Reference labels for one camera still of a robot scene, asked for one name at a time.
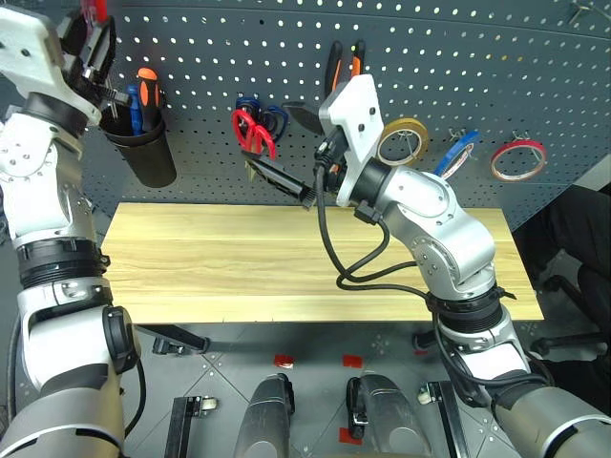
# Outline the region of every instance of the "red tape roll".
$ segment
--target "red tape roll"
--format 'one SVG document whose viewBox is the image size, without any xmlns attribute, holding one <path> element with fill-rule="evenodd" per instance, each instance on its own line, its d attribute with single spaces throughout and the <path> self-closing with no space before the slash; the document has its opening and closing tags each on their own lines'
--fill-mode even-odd
<svg viewBox="0 0 611 458">
<path fill-rule="evenodd" d="M 516 148 L 530 148 L 530 149 L 538 151 L 540 153 L 540 157 L 538 158 L 539 162 L 537 166 L 533 170 L 526 172 L 525 174 L 520 174 L 520 175 L 505 175 L 505 174 L 500 173 L 496 168 L 496 162 L 498 161 L 498 159 L 501 156 L 503 156 L 504 154 Z M 534 177 L 536 174 L 538 174 L 541 171 L 541 169 L 545 166 L 546 158 L 547 158 L 547 152 L 545 151 L 545 147 L 538 141 L 517 140 L 517 141 L 512 141 L 511 143 L 507 143 L 506 145 L 503 145 L 496 151 L 496 153 L 493 154 L 490 160 L 490 168 L 493 173 L 493 176 L 496 177 L 497 179 L 500 179 L 501 181 L 523 181 L 525 179 Z"/>
</svg>

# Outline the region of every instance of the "pegboard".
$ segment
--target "pegboard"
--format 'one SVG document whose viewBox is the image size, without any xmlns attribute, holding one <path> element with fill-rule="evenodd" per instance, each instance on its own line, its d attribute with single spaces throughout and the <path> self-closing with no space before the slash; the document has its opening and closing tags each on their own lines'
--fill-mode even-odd
<svg viewBox="0 0 611 458">
<path fill-rule="evenodd" d="M 51 3 L 38 7 L 44 12 Z M 320 105 L 335 39 L 344 44 L 346 63 L 350 45 L 366 41 L 366 71 L 385 122 L 409 116 L 427 126 L 429 148 L 415 168 L 435 167 L 452 144 L 450 129 L 480 132 L 450 183 L 463 206 L 501 207 L 513 229 L 609 154 L 611 24 L 593 11 L 569 24 L 569 1 L 119 3 L 109 2 L 118 36 L 114 85 L 124 89 L 141 66 L 158 72 L 179 177 L 160 190 L 140 185 L 98 129 L 90 129 L 86 190 L 110 215 L 121 200 L 295 203 L 248 181 L 230 111 L 239 93 L 257 94 L 264 104 Z M 608 3 L 596 5 L 611 13 Z M 502 183 L 490 173 L 490 157 L 513 131 L 543 142 L 548 163 L 528 181 Z M 320 141 L 291 123 L 278 161 L 311 180 Z M 518 172 L 529 160 L 516 152 L 501 166 Z"/>
</svg>

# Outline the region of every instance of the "black cup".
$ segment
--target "black cup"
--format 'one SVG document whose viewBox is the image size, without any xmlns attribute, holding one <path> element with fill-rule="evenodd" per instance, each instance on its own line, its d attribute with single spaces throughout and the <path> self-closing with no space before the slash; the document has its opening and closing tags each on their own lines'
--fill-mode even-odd
<svg viewBox="0 0 611 458">
<path fill-rule="evenodd" d="M 116 106 L 117 119 L 111 108 L 102 112 L 99 127 L 125 157 L 137 179 L 149 188 L 162 188 L 176 179 L 176 167 L 165 137 L 165 123 L 159 123 L 152 131 L 142 135 L 132 134 L 130 109 Z"/>
</svg>

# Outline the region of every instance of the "tape roll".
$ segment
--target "tape roll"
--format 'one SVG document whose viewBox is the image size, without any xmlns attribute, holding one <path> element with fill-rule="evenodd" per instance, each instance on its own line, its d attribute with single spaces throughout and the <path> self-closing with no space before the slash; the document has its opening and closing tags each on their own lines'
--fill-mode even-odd
<svg viewBox="0 0 611 458">
<path fill-rule="evenodd" d="M 529 172 L 525 172 L 519 175 L 506 175 L 506 174 L 499 172 L 496 168 L 496 162 L 498 161 L 498 159 L 501 156 L 509 153 L 510 151 L 516 148 L 530 149 L 533 152 L 533 155 L 538 160 L 537 165 Z M 547 152 L 545 150 L 545 147 L 538 141 L 529 140 L 529 139 L 517 140 L 517 141 L 512 141 L 511 143 L 507 143 L 506 145 L 501 146 L 496 151 L 496 153 L 493 154 L 490 160 L 490 169 L 493 173 L 493 176 L 497 179 L 500 179 L 501 181 L 523 181 L 525 179 L 534 177 L 536 174 L 538 174 L 541 171 L 541 169 L 545 167 L 546 159 L 547 159 Z"/>
<path fill-rule="evenodd" d="M 465 163 L 479 139 L 478 131 L 471 131 L 452 145 L 433 171 L 438 177 L 448 179 Z"/>
<path fill-rule="evenodd" d="M 407 139 L 406 143 L 409 148 L 409 152 L 404 158 L 393 159 L 385 157 L 382 152 L 382 146 L 393 135 L 400 135 L 404 137 L 415 135 L 418 140 L 418 145 L 412 149 L 410 140 Z M 427 131 L 427 128 L 424 127 L 424 124 L 411 117 L 402 117 L 392 121 L 384 128 L 384 131 L 382 131 L 380 141 L 378 142 L 377 157 L 382 162 L 390 166 L 407 165 L 421 157 L 427 151 L 428 147 L 429 132 Z"/>
</svg>

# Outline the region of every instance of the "wooden board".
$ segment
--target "wooden board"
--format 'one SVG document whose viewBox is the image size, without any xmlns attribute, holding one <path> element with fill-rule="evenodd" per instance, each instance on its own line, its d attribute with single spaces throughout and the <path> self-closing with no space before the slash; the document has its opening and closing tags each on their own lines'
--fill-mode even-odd
<svg viewBox="0 0 611 458">
<path fill-rule="evenodd" d="M 541 320 L 535 293 L 499 209 L 469 209 L 496 242 L 498 284 L 515 320 Z M 352 210 L 329 208 L 344 265 L 380 241 Z M 400 291 L 346 292 L 335 286 L 315 211 L 299 207 L 121 203 L 104 240 L 115 304 L 135 323 L 428 321 L 422 299 Z M 363 273 L 411 260 L 393 240 Z M 426 291 L 415 267 L 388 281 Z"/>
</svg>

